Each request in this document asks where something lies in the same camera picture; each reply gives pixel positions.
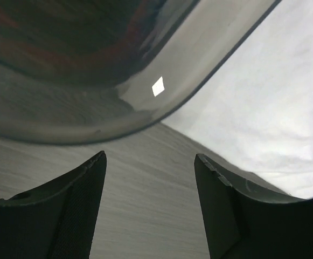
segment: textured black surface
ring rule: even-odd
[[[89,258],[104,152],[40,187],[0,200],[0,259]]]
[[[194,165],[212,259],[313,258],[313,199],[258,186],[205,155]]]

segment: wood grain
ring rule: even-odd
[[[125,139],[80,147],[0,139],[0,198],[50,181],[100,150],[107,153],[108,167],[91,258],[209,258],[194,178],[196,153],[268,185],[159,124]]]

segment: white backdrop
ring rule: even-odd
[[[313,0],[283,0],[164,123],[291,195],[313,197]]]

